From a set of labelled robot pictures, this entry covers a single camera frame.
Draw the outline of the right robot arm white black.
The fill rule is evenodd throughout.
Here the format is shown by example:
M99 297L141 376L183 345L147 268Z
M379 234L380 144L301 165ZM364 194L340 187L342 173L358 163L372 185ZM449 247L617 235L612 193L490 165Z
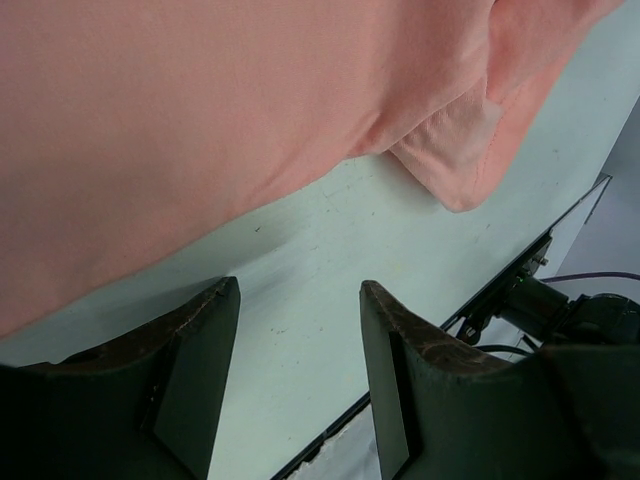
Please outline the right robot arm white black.
M498 316L543 344L639 343L638 303L611 293L571 300L532 277L511 288Z

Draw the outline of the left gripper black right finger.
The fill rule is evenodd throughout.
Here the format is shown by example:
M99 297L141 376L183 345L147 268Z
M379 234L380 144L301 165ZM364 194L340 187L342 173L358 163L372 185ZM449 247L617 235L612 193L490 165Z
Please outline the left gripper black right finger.
M639 350L546 347L510 363L360 290L385 479L635 479Z

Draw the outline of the salmon pink t shirt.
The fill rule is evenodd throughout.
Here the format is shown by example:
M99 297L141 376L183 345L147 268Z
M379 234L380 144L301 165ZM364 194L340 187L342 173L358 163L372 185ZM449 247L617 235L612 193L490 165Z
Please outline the salmon pink t shirt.
M5 1L1 332L391 152L497 187L613 1Z

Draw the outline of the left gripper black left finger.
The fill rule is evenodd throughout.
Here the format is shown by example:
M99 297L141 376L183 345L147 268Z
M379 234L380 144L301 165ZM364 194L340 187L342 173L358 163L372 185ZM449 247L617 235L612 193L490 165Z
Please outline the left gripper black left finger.
M61 363L1 369L5 479L204 479L240 310L233 277Z

